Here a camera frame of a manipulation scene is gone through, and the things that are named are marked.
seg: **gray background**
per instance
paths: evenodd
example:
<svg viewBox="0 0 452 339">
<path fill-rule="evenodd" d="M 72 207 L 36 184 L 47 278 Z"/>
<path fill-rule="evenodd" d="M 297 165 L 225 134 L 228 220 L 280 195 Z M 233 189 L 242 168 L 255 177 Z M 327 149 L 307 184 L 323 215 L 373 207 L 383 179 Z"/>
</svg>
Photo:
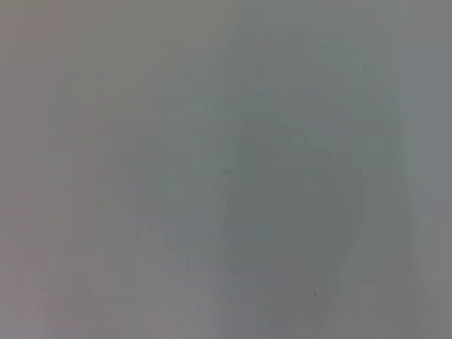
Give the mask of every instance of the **gray background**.
<svg viewBox="0 0 452 339">
<path fill-rule="evenodd" d="M 3 1 L 2 336 L 449 338 L 418 2 Z"/>
</svg>

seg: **gray wall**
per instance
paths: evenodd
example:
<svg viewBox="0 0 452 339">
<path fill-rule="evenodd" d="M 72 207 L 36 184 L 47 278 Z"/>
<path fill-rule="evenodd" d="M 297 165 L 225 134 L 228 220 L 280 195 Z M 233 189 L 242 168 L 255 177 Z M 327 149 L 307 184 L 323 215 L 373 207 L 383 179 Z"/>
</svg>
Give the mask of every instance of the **gray wall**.
<svg viewBox="0 0 452 339">
<path fill-rule="evenodd" d="M 4 1 L 2 335 L 448 338 L 431 3 Z"/>
</svg>

